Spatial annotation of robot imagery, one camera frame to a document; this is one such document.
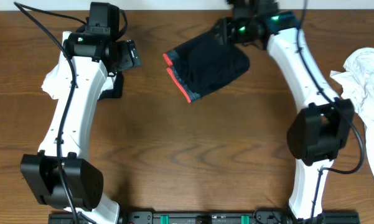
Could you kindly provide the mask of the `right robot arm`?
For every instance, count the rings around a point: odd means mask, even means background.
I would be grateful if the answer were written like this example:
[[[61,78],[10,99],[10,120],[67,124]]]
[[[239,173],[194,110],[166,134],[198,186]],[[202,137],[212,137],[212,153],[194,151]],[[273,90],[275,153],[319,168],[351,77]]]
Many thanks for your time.
[[[288,214],[268,215],[282,223],[359,223],[357,213],[322,208],[327,175],[354,130],[353,104],[332,89],[308,48],[303,19],[281,12],[276,1],[228,1],[233,15],[213,28],[221,44],[257,40],[276,62],[294,98],[297,115],[287,131],[296,170]]]

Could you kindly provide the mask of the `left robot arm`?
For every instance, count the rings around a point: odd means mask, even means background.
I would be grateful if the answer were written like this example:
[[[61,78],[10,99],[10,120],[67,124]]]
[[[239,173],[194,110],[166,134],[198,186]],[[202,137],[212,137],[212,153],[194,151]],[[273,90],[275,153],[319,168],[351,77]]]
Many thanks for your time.
[[[141,64],[119,7],[92,2],[89,16],[56,41],[58,64],[42,88],[57,101],[50,128],[36,154],[22,157],[20,170],[36,201],[61,210],[50,223],[121,223],[120,205],[103,191],[101,171],[89,162],[89,137],[96,104],[120,98],[125,70]]]

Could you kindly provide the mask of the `black pants red waistband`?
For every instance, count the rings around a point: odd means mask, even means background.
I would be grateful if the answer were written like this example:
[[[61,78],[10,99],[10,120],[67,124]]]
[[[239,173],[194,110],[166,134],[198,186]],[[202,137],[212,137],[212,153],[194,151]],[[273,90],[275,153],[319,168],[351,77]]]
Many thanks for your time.
[[[188,103],[239,78],[250,68],[246,54],[233,44],[219,44],[208,32],[163,54],[167,73]]]

